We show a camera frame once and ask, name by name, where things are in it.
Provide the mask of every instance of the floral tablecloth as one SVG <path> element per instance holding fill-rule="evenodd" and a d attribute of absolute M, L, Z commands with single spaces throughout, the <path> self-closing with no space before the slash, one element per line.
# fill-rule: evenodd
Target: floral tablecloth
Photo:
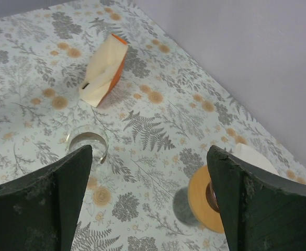
<path fill-rule="evenodd" d="M 130 45 L 124 73 L 92 108 L 77 87 L 111 32 Z M 306 169 L 131 2 L 0 18 L 0 184 L 63 157 L 67 134 L 90 123 L 110 139 L 109 163 L 91 173 L 72 250 L 228 250 L 224 235 L 181 224 L 172 208 L 213 144 L 249 144 L 306 184 Z"/>

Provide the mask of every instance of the table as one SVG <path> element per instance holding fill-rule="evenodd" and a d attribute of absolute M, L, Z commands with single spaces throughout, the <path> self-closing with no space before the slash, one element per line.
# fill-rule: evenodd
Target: table
<path fill-rule="evenodd" d="M 110 32 L 130 48 L 120 82 L 92 108 L 77 88 Z M 91 173 L 72 250 L 228 250 L 224 235 L 181 224 L 172 208 L 213 144 L 249 144 L 306 184 L 306 169 L 129 1 L 0 18 L 0 184 L 60 159 L 67 134 L 89 123 L 110 138 L 109 168 Z"/>

